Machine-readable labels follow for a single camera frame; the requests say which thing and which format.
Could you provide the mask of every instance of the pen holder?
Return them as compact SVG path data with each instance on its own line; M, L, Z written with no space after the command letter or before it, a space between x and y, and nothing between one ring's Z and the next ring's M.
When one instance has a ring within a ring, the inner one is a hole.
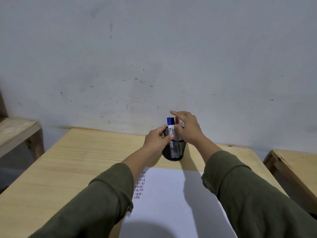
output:
M164 130L164 136L168 136L168 128ZM186 142L181 140L172 140L169 142L162 151L164 158L170 161L179 161L184 156Z

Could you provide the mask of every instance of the blue marker cap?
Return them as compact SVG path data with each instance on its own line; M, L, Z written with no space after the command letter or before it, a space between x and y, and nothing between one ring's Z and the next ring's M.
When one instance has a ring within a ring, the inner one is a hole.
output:
M167 125L172 125L172 120L170 117L167 118Z

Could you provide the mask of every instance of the olive green sleeve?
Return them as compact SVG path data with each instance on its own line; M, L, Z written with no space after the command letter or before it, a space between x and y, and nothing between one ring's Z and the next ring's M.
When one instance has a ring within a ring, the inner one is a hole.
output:
M317 237L316 220L229 152L210 157L202 180L239 238Z
M118 163L94 178L30 238L108 237L113 226L132 211L134 181Z

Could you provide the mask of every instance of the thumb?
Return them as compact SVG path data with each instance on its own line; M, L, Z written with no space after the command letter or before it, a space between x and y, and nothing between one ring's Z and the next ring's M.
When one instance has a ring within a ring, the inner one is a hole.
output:
M173 138L174 138L174 135L168 135L164 138L164 141L166 142L166 144L168 144Z
M180 126L179 124L175 124L174 129L176 129L176 131L180 134L180 136L182 136L182 133L184 132L182 126Z

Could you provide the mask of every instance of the white paper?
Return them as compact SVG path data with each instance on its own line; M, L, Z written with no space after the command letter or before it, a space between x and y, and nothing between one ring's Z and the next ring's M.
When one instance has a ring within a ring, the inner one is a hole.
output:
M147 168L136 186L134 208L123 221L120 238L236 237L220 202L203 186L201 175Z

